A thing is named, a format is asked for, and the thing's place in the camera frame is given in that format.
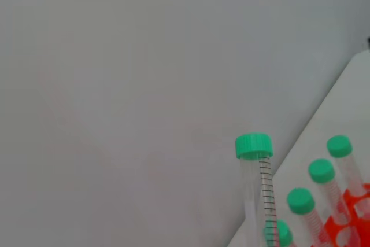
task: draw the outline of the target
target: gray wall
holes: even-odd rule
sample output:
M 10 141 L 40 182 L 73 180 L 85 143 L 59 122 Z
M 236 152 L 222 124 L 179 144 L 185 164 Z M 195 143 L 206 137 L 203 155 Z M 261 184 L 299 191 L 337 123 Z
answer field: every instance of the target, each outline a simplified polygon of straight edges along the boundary
M 368 0 L 0 0 L 0 244 L 225 246 L 234 139 L 274 169 L 370 34 Z

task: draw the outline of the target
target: green cap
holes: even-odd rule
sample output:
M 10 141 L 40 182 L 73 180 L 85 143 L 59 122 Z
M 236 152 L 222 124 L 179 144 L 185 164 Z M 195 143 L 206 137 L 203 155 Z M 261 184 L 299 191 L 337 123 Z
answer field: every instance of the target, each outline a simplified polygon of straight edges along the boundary
M 258 160 L 263 154 L 272 157 L 272 142 L 270 136 L 263 133 L 250 133 L 239 136 L 235 141 L 236 158 Z
M 327 183 L 335 177 L 335 170 L 327 159 L 317 159 L 308 166 L 308 173 L 316 183 Z
M 335 158 L 345 157 L 352 152 L 352 144 L 345 135 L 337 135 L 328 140 L 329 154 Z
M 279 233 L 280 247 L 287 247 L 293 242 L 293 235 L 287 223 L 282 220 L 277 221 L 277 230 Z M 265 240 L 268 247 L 275 246 L 274 236 L 272 228 L 264 228 Z
M 287 202 L 292 213 L 304 215 L 315 208 L 311 192 L 305 188 L 295 188 L 288 194 Z

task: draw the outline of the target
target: plastic tube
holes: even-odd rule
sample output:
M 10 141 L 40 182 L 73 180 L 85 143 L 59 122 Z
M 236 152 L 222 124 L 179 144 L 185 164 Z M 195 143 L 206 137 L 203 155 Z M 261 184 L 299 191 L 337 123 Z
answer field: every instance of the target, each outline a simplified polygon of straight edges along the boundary
M 344 135 L 332 137 L 327 142 L 329 154 L 335 158 L 341 174 L 344 176 L 349 192 L 353 197 L 362 197 L 367 191 L 364 187 L 360 170 L 358 169 L 352 155 L 352 144 L 350 139 Z M 355 205 L 360 218 L 370 218 L 370 199 L 359 201 Z
M 317 159 L 308 167 L 308 173 L 329 203 L 335 224 L 339 226 L 349 224 L 352 217 L 335 180 L 335 170 L 331 162 L 326 159 Z M 358 247 L 361 246 L 360 242 L 360 236 L 355 227 L 343 228 L 336 239 L 339 246 Z
M 309 190 L 305 188 L 293 189 L 287 197 L 292 213 L 299 216 L 305 224 L 315 247 L 332 247 L 330 237 L 323 222 L 315 209 L 315 201 Z
M 248 161 L 241 159 L 240 165 L 242 167 L 246 238 L 250 246 L 258 247 L 260 245 L 258 228 L 261 227 L 256 213 L 260 193 L 260 189 L 258 188 L 258 184 L 260 183 L 259 162 L 258 160 Z
M 273 155 L 271 139 L 267 134 L 246 134 L 236 139 L 235 147 L 236 157 L 240 159 L 242 167 L 245 230 L 249 246 L 259 247 L 265 223 L 268 225 L 268 233 L 272 236 L 269 239 L 270 246 L 279 247 L 269 162 Z M 263 201 L 263 217 L 257 217 L 256 213 L 259 200 Z

